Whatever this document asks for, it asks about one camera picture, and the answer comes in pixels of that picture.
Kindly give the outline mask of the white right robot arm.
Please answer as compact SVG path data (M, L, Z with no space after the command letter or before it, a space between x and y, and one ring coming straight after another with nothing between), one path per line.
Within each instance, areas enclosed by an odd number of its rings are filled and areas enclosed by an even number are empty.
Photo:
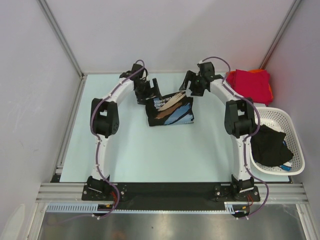
M250 140L259 129L255 119L257 109L251 99L240 96L228 85L225 76L216 74L212 62L201 61L197 66L199 72L187 71L179 89L190 90L194 97L202 97L207 90L224 103L224 128L231 136L234 155L230 194L235 200L242 201L255 187L250 164Z

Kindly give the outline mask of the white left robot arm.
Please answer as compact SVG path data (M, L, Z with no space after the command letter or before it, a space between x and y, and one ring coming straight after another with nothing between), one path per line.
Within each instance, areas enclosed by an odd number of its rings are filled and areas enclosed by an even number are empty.
M103 173L103 160L111 136L115 135L120 126L120 103L128 94L134 92L139 105L145 105L152 98L160 96L157 81L151 86L148 71L143 60L137 60L132 68L119 76L116 86L104 97L91 101L90 131L96 138L95 164L97 176L91 175L86 185L90 199L106 200L109 196L118 198L116 186L110 182L110 175Z

